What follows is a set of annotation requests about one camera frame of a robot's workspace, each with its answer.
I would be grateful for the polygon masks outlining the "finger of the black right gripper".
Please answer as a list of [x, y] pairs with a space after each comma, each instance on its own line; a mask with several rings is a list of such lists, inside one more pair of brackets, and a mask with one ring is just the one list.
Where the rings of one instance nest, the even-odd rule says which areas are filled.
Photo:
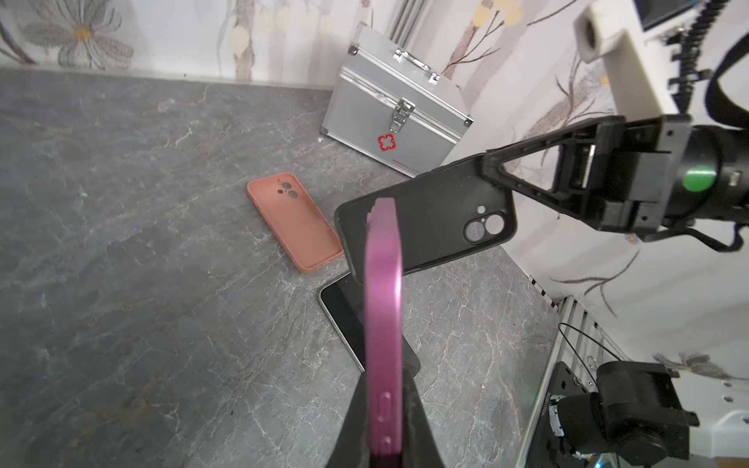
[[[593, 187], [594, 167], [600, 164], [605, 154], [612, 152], [624, 126], [622, 116], [592, 118], [488, 151], [481, 158], [481, 177], [494, 185], [522, 193], [583, 193]], [[548, 188], [525, 181], [507, 168], [510, 163], [544, 154], [557, 157]]]

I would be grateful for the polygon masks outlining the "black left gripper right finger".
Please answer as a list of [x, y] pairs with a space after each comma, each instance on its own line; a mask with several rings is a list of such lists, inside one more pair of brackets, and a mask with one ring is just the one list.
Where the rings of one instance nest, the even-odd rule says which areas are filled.
[[421, 397], [411, 374], [403, 374], [401, 464], [406, 468], [444, 468]]

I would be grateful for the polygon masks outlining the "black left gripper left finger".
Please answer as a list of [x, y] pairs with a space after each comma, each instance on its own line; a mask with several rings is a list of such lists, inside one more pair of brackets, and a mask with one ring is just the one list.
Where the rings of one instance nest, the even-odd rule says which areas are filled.
[[341, 432], [326, 464], [327, 468], [367, 468], [370, 466], [369, 406], [367, 374], [362, 372], [357, 381]]

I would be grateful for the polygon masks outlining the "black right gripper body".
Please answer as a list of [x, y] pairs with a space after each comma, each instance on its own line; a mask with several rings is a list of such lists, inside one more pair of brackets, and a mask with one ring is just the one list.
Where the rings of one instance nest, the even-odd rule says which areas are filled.
[[686, 114], [635, 122], [609, 116], [565, 128], [554, 209], [599, 231], [657, 232], [690, 132]]

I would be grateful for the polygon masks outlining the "black phone case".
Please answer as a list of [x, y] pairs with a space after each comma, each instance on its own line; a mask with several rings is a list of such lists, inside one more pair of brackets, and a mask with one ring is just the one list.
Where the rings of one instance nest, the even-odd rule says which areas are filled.
[[358, 283], [364, 280], [367, 216], [380, 198], [395, 202], [406, 275], [491, 249], [517, 231], [512, 191], [483, 179], [480, 155], [458, 160], [335, 210], [335, 227]]

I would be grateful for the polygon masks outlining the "black smartphone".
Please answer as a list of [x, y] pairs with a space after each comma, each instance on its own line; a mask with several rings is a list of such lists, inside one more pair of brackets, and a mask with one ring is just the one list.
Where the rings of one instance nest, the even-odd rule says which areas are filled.
[[349, 273], [345, 273], [321, 288], [318, 302], [354, 363], [364, 372], [366, 346], [363, 287]]

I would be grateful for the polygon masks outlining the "pink phone case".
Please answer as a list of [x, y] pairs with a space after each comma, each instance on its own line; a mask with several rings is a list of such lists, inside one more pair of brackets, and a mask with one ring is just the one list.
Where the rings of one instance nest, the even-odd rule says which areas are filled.
[[314, 273], [343, 254], [339, 236], [295, 175], [256, 179], [246, 191], [298, 271]]

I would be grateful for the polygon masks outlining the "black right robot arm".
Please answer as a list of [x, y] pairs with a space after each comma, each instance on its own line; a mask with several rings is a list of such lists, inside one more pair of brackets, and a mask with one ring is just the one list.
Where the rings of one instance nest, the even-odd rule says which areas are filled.
[[[720, 80], [748, 52], [741, 39], [715, 69], [696, 66], [724, 3], [707, 2], [678, 36], [680, 73], [666, 78], [651, 39], [650, 4], [595, 1], [575, 20], [579, 56], [602, 60], [616, 114], [487, 153], [482, 176], [600, 231], [643, 243], [690, 238], [714, 253], [748, 248], [748, 113]], [[594, 390], [554, 395], [547, 425], [565, 456], [615, 454], [633, 466], [666, 458], [748, 457], [748, 265], [694, 287], [710, 308], [661, 333], [686, 348], [678, 360], [614, 359], [598, 366]]]

